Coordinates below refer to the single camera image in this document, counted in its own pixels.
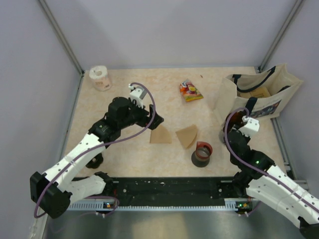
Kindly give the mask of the amber plastic coffee dripper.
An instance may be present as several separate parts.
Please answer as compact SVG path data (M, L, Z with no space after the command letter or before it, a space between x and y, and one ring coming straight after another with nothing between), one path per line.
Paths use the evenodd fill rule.
M227 133L229 133L233 127L236 129L241 128L244 125L242 118L245 116L246 116L245 111L236 112L229 121L229 124L227 127Z

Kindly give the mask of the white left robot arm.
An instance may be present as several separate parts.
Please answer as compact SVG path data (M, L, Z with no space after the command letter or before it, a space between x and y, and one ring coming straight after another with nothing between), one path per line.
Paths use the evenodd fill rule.
M44 214L55 219L77 201L94 195L109 197L113 185L108 182L110 178L106 173L94 173L79 181L74 180L75 176L111 144L121 142L123 129L136 124L154 130L163 121L154 104L145 110L136 100L114 98L104 117L92 125L67 155L45 172L35 172L30 177L30 195L36 203L34 217L40 218L38 210L42 209Z

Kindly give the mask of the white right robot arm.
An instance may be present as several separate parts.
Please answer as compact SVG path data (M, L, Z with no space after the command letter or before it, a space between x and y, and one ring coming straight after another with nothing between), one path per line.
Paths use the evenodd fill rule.
M271 207L291 221L306 239L319 237L319 200L284 173L266 154L248 145L249 137L233 129L225 133L230 161L240 172L233 178L233 192Z

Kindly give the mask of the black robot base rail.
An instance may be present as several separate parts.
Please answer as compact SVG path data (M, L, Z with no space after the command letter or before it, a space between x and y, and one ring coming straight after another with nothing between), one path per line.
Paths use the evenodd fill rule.
M238 194L232 177L113 177L101 196L119 199L120 206L192 207L224 206L227 199L248 204L252 199Z

